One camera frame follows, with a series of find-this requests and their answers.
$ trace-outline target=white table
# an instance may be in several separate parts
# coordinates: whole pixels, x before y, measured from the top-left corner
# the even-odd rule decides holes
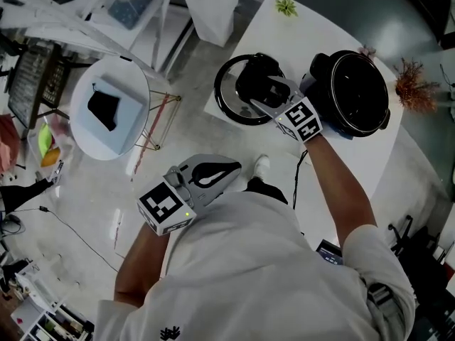
[[[357,51],[361,44],[343,29],[311,9],[296,3],[298,17],[278,13],[276,0],[265,0],[238,43],[232,57],[251,53],[265,53],[279,62],[286,78],[300,83],[309,71],[317,53],[331,55],[339,50]],[[349,141],[341,137],[327,137],[332,147],[356,176],[368,197],[372,197],[382,176],[400,127],[403,109],[390,87],[395,75],[377,58],[374,63],[389,89],[390,121],[386,130],[378,130],[366,138]],[[269,138],[271,146],[299,156],[299,145],[282,135],[270,122],[260,126],[245,126],[227,118],[218,107],[213,93],[204,111],[240,127],[250,133]]]
[[[131,92],[135,98],[140,99],[144,103],[145,109],[139,114],[136,124],[133,126],[125,142],[124,149],[120,154],[115,153],[77,122],[77,113],[80,104],[87,91],[87,87],[92,86],[94,76],[106,77],[116,82],[118,88],[126,92]],[[138,141],[149,117],[149,108],[149,83],[139,66],[123,58],[106,57],[90,66],[76,84],[70,105],[71,131],[78,146],[84,153],[100,161],[110,161],[128,152]]]

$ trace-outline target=shirt sleeve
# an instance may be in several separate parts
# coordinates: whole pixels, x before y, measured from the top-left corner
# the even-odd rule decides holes
[[[94,341],[117,341],[130,313],[137,308],[133,305],[115,301],[98,303],[97,322]]]
[[[398,258],[383,240],[380,230],[366,224],[352,231],[343,246],[343,263],[360,274],[369,290],[369,296],[379,285],[385,286],[387,292],[391,291],[392,299],[400,312],[400,319],[404,323],[403,340],[406,340],[414,324],[414,291]],[[373,318],[378,321],[378,303],[374,303],[375,307],[372,307],[371,303],[368,307]]]

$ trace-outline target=black pants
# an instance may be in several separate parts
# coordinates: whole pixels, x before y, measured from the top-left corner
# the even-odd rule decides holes
[[[252,178],[248,182],[247,189],[244,190],[243,192],[260,193],[261,195],[273,197],[273,198],[277,199],[278,201],[281,201],[281,202],[287,204],[286,198],[284,197],[282,191],[280,191],[278,188],[274,187],[273,185],[265,184],[258,177]]]

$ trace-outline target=white marker cube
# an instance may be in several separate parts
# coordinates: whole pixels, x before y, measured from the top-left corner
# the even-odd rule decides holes
[[[301,143],[322,130],[321,120],[307,97],[277,116],[275,121],[284,134]]]
[[[159,236],[188,226],[196,213],[164,177],[156,175],[136,196],[137,207]]]

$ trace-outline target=white t-shirt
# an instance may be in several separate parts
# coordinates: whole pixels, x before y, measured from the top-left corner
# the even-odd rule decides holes
[[[228,193],[182,233],[142,307],[100,302],[95,339],[380,340],[367,307],[373,283],[393,292],[407,337],[412,288],[378,229],[353,231],[343,261],[311,250],[290,206]]]

